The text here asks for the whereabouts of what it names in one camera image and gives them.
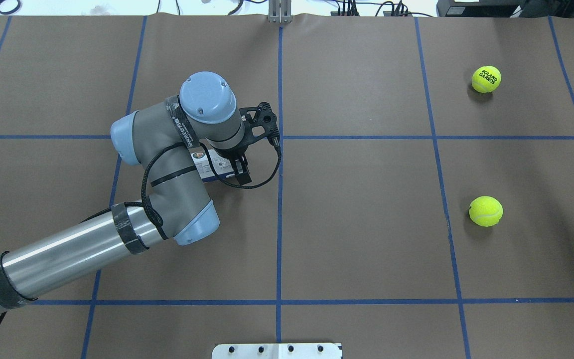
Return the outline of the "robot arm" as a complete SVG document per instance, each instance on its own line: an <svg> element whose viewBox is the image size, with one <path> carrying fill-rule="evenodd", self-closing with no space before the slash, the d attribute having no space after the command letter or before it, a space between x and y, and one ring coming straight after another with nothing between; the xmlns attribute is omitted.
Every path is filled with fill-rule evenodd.
<svg viewBox="0 0 574 359"><path fill-rule="evenodd" d="M0 253L0 316L131 255L173 239L189 245L219 228L220 219L193 150L212 165L227 161L226 186L255 188L246 150L266 140L281 161L278 117L268 102L241 107L228 81L212 71L189 75L175 95L123 116L110 139L125 165L141 166L134 200L106 209L35 243Z"/></svg>

